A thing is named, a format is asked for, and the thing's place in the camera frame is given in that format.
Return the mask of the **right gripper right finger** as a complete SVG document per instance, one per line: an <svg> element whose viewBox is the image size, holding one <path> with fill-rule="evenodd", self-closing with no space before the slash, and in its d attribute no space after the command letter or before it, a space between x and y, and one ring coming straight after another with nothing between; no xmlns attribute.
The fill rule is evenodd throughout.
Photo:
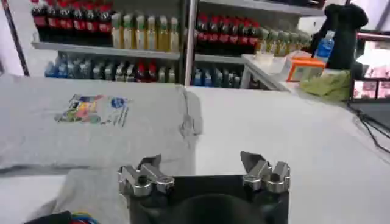
<svg viewBox="0 0 390 224"><path fill-rule="evenodd" d="M284 161L271 166L261 154L240 152L241 162L246 170L243 185L254 191L266 190L271 193L289 191L291 185L291 169Z"/></svg>

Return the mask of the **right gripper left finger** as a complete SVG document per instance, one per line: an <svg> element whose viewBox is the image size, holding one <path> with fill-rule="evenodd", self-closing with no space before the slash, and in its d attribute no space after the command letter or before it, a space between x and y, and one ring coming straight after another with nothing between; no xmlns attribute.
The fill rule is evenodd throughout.
<svg viewBox="0 0 390 224"><path fill-rule="evenodd" d="M157 190L169 194L175 178L160 171L161 154L143 158L137 167L121 166L118 170L119 191L123 195L147 197Z"/></svg>

